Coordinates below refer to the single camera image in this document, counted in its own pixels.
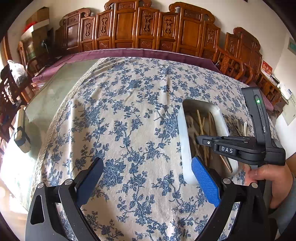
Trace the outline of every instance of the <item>blue textured pad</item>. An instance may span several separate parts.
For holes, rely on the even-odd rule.
[[[221,201],[219,188],[197,157],[192,159],[191,168],[208,201],[218,207]]]

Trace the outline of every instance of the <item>metal bolt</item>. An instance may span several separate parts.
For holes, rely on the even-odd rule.
[[[65,185],[71,185],[72,182],[73,182],[72,179],[67,179],[67,180],[65,181]]]
[[[257,188],[258,187],[258,184],[257,183],[252,183],[251,185],[252,185],[253,188]]]
[[[223,182],[224,182],[225,184],[230,184],[230,183],[231,183],[231,181],[230,181],[229,178],[224,178],[224,179],[223,179]]]
[[[44,187],[44,183],[39,183],[38,185],[37,185],[37,188],[43,188]]]

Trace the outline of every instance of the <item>tablecloth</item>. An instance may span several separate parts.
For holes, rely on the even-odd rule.
[[[245,84],[200,67],[148,58],[100,59],[67,95],[41,148],[33,191],[59,185],[96,157],[104,172],[81,207],[101,240],[195,240],[214,205],[182,174],[177,114],[184,99],[216,104],[230,134],[252,122]],[[272,137],[276,137],[271,126]],[[244,172],[232,179],[244,182]],[[235,203],[220,240],[235,220]],[[75,240],[58,205],[67,236]]]

